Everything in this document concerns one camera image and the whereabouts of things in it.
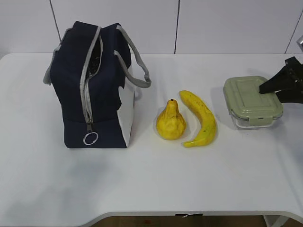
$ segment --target insulated bag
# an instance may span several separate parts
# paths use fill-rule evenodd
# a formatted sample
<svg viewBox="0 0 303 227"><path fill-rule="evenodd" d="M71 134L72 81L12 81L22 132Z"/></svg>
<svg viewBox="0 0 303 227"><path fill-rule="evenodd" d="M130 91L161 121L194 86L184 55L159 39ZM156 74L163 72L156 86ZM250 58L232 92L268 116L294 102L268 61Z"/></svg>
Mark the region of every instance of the insulated bag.
<svg viewBox="0 0 303 227"><path fill-rule="evenodd" d="M144 79L132 73L129 46ZM44 83L53 85L62 107L69 148L126 148L134 117L134 86L151 85L149 72L121 27L75 22L53 53Z"/></svg>

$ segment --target white wall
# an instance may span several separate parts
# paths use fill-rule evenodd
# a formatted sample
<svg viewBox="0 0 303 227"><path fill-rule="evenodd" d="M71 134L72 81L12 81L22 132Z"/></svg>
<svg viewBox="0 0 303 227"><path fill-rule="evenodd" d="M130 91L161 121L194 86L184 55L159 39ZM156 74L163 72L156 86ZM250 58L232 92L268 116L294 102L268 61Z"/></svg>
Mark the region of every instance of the white wall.
<svg viewBox="0 0 303 227"><path fill-rule="evenodd" d="M302 53L302 50L297 44L298 39L300 39L302 36L303 36L303 15L301 16L298 26L294 32L294 36L287 49L287 53Z"/></svg>
<svg viewBox="0 0 303 227"><path fill-rule="evenodd" d="M0 0L0 56L51 52L58 42L48 0Z"/></svg>
<svg viewBox="0 0 303 227"><path fill-rule="evenodd" d="M284 53L303 0L181 0L177 53Z"/></svg>
<svg viewBox="0 0 303 227"><path fill-rule="evenodd" d="M75 20L119 22L141 53L174 53L179 0L52 0L61 36ZM177 53L284 53L303 0L180 0ZM287 52L301 50L303 18ZM49 0L0 0L0 58L52 52L59 36Z"/></svg>
<svg viewBox="0 0 303 227"><path fill-rule="evenodd" d="M174 53L178 0L52 0L60 34L76 20L119 22L141 53Z"/></svg>

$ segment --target glass food container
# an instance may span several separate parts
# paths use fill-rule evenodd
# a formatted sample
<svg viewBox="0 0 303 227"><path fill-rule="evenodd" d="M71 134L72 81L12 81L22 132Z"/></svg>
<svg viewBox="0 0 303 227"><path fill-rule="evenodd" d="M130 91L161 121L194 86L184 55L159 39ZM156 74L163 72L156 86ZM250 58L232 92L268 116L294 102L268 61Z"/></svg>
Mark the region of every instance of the glass food container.
<svg viewBox="0 0 303 227"><path fill-rule="evenodd" d="M275 93L260 94L259 86L267 79L260 76L226 80L224 95L234 123L245 129L272 126L283 114L283 105Z"/></svg>

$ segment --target metal ring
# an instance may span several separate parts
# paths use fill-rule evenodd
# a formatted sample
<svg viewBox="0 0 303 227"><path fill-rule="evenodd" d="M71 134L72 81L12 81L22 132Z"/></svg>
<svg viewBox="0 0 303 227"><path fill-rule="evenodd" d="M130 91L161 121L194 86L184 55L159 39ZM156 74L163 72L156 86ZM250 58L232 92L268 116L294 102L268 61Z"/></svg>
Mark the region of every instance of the metal ring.
<svg viewBox="0 0 303 227"><path fill-rule="evenodd" d="M91 143L87 143L86 142L86 138L89 136L89 135L92 135L92 134L95 134L96 135L96 138L95 138L95 140L94 141L92 141ZM99 135L98 135L98 133L96 133L96 132L89 132L89 133L87 133L85 136L84 136L84 138L83 138L83 143L85 144L85 145L92 145L92 144L94 144L97 140L98 140L98 138L99 138Z"/></svg>

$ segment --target floor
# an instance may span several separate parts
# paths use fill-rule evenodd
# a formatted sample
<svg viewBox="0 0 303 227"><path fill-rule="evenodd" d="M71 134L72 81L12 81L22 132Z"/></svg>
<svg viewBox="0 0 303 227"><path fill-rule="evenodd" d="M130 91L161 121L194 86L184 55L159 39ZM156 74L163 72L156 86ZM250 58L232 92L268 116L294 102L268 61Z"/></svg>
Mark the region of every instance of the floor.
<svg viewBox="0 0 303 227"><path fill-rule="evenodd" d="M262 216L110 217L93 227L266 227ZM283 227L303 227L289 219Z"/></svg>

